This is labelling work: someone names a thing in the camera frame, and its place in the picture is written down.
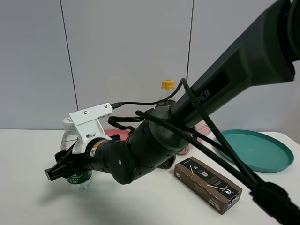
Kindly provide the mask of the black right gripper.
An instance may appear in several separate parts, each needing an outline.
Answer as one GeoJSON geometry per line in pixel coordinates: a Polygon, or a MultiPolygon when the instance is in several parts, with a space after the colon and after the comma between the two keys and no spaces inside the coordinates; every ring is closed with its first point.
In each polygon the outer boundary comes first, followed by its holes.
{"type": "Polygon", "coordinates": [[[87,171],[99,171],[112,173],[109,167],[110,144],[112,140],[96,138],[90,141],[86,150],[82,154],[73,154],[76,141],[70,148],[59,151],[54,155],[56,165],[45,169],[45,174],[49,181],[58,178],[69,178],[76,173],[87,171]]]}

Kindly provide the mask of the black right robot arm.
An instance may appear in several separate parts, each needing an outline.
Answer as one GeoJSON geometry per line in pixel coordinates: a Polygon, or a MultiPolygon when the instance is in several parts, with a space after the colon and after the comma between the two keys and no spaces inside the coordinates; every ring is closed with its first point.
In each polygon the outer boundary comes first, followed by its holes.
{"type": "Polygon", "coordinates": [[[123,102],[105,103],[70,114],[78,138],[55,155],[48,180],[77,173],[109,173],[120,184],[154,171],[192,144],[250,189],[253,201],[283,225],[297,225],[300,210],[280,186],[263,181],[242,160],[210,114],[249,87],[294,80],[300,59],[300,3],[278,0],[228,47],[173,106],[150,104],[134,117],[113,117],[123,102]]]}

